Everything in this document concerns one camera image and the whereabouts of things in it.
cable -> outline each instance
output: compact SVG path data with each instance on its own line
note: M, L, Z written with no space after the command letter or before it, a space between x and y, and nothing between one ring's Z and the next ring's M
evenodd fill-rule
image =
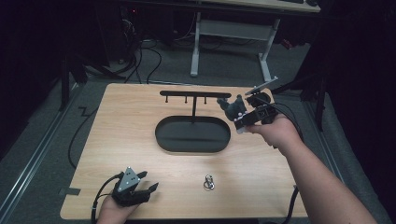
M125 67L123 67L123 68L121 68L120 70L117 70L117 71L115 71L115 72L112 72L112 73L113 73L114 75L119 75L119 74L121 74L121 73L123 73L123 72L126 72L126 71L130 70L132 67L134 67L134 62L135 62L135 59L132 58L131 61L129 61L128 64L125 65ZM86 66L84 66L84 70L85 70L85 72L87 72L87 73L89 73L89 74L91 74L91 75L94 75L94 76L103 76L103 75L104 75L103 73L99 73L99 72L92 71L91 69L89 69L89 68L86 67Z
M183 35L182 37L180 37L180 38L178 38L178 39L175 39L174 41L178 41L178 40L182 40L182 39L186 39L186 38L190 38L191 36L194 36L194 35L189 35L189 34L190 34L191 30L192 30L192 27L193 27L194 24L195 24L195 18L196 18L196 16L197 16L197 13L195 12L195 13L194 13L194 16L192 17L192 22L191 22L189 31L188 31L185 35Z
M91 210L91 224L95 224L95 223L96 223L96 208L97 208L97 205L98 205L98 200L99 200L99 198L106 195L106 194L102 194L102 195L101 195L102 190L103 190L103 189L105 188L105 186L106 186L108 183L110 183L112 180L114 180L114 179L116 179L116 178L121 179L121 178L123 177L123 175L124 175L124 172L121 172L121 173L119 173L118 175L112 176L112 177L109 178L109 179L105 182L105 184L103 184L102 187L99 189L98 193L96 194L95 200L93 201L93 204L92 204L92 210Z
M237 45L237 46L251 45L251 44L254 44L259 41L259 40L249 39L249 40L246 40L246 42L244 42L244 43L238 43L238 42L227 40L227 39L234 39L234 38L224 38L224 40L223 40L224 43Z
M149 78L155 72L155 70L157 70L157 68L160 66L161 62L163 61L163 57L161 56L161 54L158 51L156 51L154 49L146 49L146 50L151 50L152 52L158 54L158 56L160 57L160 61L158 62L157 66L155 66L155 68L148 74L148 78L146 79L146 83L149 84Z
M259 97L257 97L256 99L259 100L260 102L268 105L268 106L273 107L276 111L278 111L281 114L285 115L286 118L288 118L291 121L291 123L294 125L294 128L297 130L297 133L300 135L300 138L302 139L302 141L304 141L303 133L301 132L301 129L300 129L300 126L299 126L299 124L298 124L298 122L296 120L296 117L295 117L293 111L287 105L283 105L281 103L270 104L270 103L264 101L263 99L260 99ZM282 109L280 109L278 106L275 106L275 105L285 106L289 110L289 112L291 113L292 117L288 113L285 113ZM292 216L292 213L293 213L294 203L295 203L295 200L297 198L298 192L299 192L299 190L298 190L297 186L295 186L294 187L294 192L292 193L291 199L290 199L288 215L286 216L286 219L282 222L282 224L288 224L289 223L289 221L291 219L291 216Z
M71 150L72 150L73 143L74 143L74 141L75 141L75 139L76 139L77 134L78 134L79 131L81 130L82 126L85 124L85 122L87 122L87 120L88 120L94 113L97 112L97 110L98 110L99 107L97 107L96 109L94 109L94 110L91 112L91 114L89 114L89 115L85 114L85 110L87 109L87 107L79 106L78 108L83 110L82 113L81 113L81 116L82 116L82 117L85 117L85 119L84 119L84 121L82 121L82 123L79 125L78 129L75 131L75 133L74 133L74 135L73 135L73 137L72 137L72 140L70 141L69 149L67 150L67 158L69 159L70 165L72 165L72 167L73 167L75 170L76 170L77 166L72 162L72 158L71 158Z
M177 41L174 41L174 44L181 46L181 47L189 47L194 44L194 40L189 40L190 38L194 37L194 35L186 36L185 38L180 38Z
M134 71L132 71L131 74L130 74L127 78L125 78L124 83L127 83L127 82L129 81L129 78L131 78L131 76L134 74L134 72L136 72L136 76L137 76L137 78L138 78L140 84L142 84L142 80L141 80L139 74L137 73L137 68L138 68L138 67L140 66L140 64L142 63L142 48L141 48L141 45L140 45L140 47L139 47L139 52L140 52L139 63L135 66Z
M217 46L215 46L215 47L213 47L213 48L206 48L206 47L204 47L203 46L203 44L212 44L212 43L214 43L215 41L212 41L211 43L209 43L209 42L206 42L206 43L200 43L199 44L199 47L201 48L201 49L205 49L205 50L216 50L216 49L219 49L221 46L222 46L222 44L223 44L223 38L222 37L219 37L219 36L207 36L206 38L202 38L202 40L219 40L219 43L218 43L218 45Z
M153 45L153 46L150 46L150 47L145 47L145 49L154 49L155 47L157 47L157 45L158 45L158 40L156 40L156 39L146 39L146 40L143 40L143 41L142 41L142 45L143 45L144 42L151 42L151 41L154 41L154 45Z

wooden table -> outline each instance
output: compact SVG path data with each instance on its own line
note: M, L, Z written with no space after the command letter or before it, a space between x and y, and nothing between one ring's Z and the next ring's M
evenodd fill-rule
M190 116L192 104L192 99L185 104L184 97L169 97L166 103L160 91L229 92L233 101L237 94L248 90L108 85L70 184L70 188L81 189L81 192L78 196L66 196L61 217L90 219L92 202L99 188L128 166L136 173L148 171L138 188L146 189L160 183L149 202L139 206L130 219L285 217L294 185L286 159L278 150L266 145L259 135L237 134L215 98L208 98L206 105L204 99L199 98L196 115L227 122L232 135L221 152L169 153L156 142L156 125L168 116ZM213 190L203 186L206 175L213 176ZM114 188L116 180L113 182L103 193ZM306 217L300 197L293 215Z

key ring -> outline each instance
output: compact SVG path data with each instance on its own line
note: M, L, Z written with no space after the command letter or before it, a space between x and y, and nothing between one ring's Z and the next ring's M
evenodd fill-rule
M204 188L206 188L206 189L214 189L215 188L215 183L213 182L212 175L207 175L205 177Z

human hand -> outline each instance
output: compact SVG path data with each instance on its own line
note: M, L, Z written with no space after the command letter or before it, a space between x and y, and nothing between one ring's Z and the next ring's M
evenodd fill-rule
M97 224L123 224L139 205L122 207L114 201L111 195L107 195L103 200Z
M282 153L285 148L302 143L293 123L283 114L276 115L270 124L247 126L246 131L260 134L268 145L279 148Z

black oval tray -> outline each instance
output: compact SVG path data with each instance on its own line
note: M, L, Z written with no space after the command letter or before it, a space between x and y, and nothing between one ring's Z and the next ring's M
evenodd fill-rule
M171 152L214 153L227 147L231 132L226 122L214 117L171 116L161 120L155 137L160 147Z

